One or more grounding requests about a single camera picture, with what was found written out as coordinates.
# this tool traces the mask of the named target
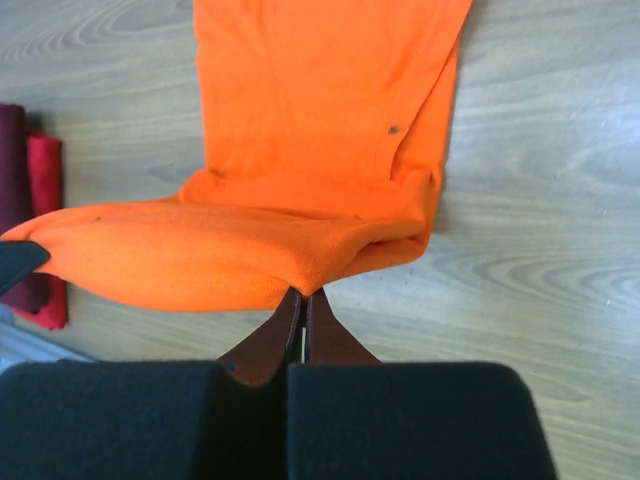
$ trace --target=wooden table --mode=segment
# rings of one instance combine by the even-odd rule
[[[0,100],[65,142],[67,205],[167,195],[202,163],[188,0],[4,0]],[[565,479],[640,470],[640,2],[476,0],[436,233],[327,287],[384,360],[483,359],[532,387]],[[213,358],[268,313],[70,292],[48,336],[105,359]]]

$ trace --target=maroon cloth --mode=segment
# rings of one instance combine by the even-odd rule
[[[27,139],[27,164],[31,180],[33,210],[36,216],[62,208],[62,144],[55,137],[35,131]],[[14,309],[26,320],[50,330],[63,328],[69,316],[67,284],[47,275],[51,299],[38,313]]]
[[[27,125],[24,108],[0,104],[0,234],[33,218],[27,168]],[[49,281],[33,274],[0,298],[0,302],[27,312],[49,301]]]

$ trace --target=folded clothing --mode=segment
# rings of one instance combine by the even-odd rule
[[[31,200],[35,215],[62,208],[62,144],[55,137],[33,130],[27,138],[27,166],[31,183]],[[41,327],[63,328],[68,319],[67,284],[64,280],[46,275],[50,299],[38,312],[14,309],[16,313]]]
[[[170,197],[3,236],[162,310],[270,308],[425,250],[470,0],[194,1],[205,167]]]
[[[34,216],[26,142],[24,108],[0,104],[0,233]],[[49,301],[49,293],[47,277],[32,274],[0,297],[0,302],[27,312],[37,312]]]

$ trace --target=purple folded cloth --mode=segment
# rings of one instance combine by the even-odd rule
[[[0,104],[0,234],[33,216],[26,114],[19,105]],[[47,277],[30,275],[3,295],[0,302],[37,312],[49,302]]]

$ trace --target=brown triangular gripper tip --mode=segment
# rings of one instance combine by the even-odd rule
[[[0,242],[0,297],[49,258],[35,242]]]

